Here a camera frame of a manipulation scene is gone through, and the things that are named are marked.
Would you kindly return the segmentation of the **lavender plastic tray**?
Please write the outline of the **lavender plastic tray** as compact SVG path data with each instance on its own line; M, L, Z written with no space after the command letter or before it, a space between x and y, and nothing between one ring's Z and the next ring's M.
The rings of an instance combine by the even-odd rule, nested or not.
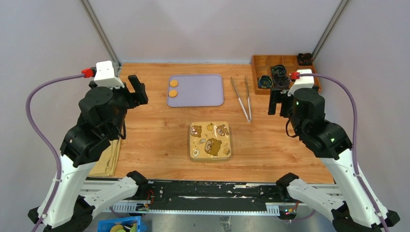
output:
M177 80L177 87L170 87L169 82ZM168 96L170 90L176 90L174 98ZM209 107L224 103L223 80L219 74L180 74L172 75L168 81L167 105L170 107Z

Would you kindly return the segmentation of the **silver square tin lid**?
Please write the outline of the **silver square tin lid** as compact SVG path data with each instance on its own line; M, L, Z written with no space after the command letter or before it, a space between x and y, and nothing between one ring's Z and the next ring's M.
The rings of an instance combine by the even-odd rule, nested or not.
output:
M232 140L226 121L193 122L189 126L189 156L193 162L229 161Z

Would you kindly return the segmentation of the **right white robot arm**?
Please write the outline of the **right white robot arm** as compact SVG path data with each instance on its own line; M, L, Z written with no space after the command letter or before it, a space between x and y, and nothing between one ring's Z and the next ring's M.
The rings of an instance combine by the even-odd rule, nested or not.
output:
M318 91L272 89L270 115L275 114L277 103L295 137L322 161L342 194L342 199L333 197L288 173L276 181L278 199L305 203L329 219L338 232L381 232L395 226L400 216L377 199L353 159L353 145L345 130L325 119L325 100Z

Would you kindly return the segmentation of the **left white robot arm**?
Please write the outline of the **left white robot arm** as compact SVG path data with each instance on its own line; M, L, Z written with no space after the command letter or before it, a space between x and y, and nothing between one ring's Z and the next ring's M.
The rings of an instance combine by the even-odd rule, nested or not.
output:
M57 172L43 203L28 212L35 228L46 232L82 232L92 220L115 203L134 197L144 199L148 181L137 171L90 195L80 190L90 171L116 139L126 138L125 116L129 109L148 103L145 85L136 75L128 77L134 92L125 83L106 87L90 82L90 90L79 101L80 115L67 131L60 150L52 149Z

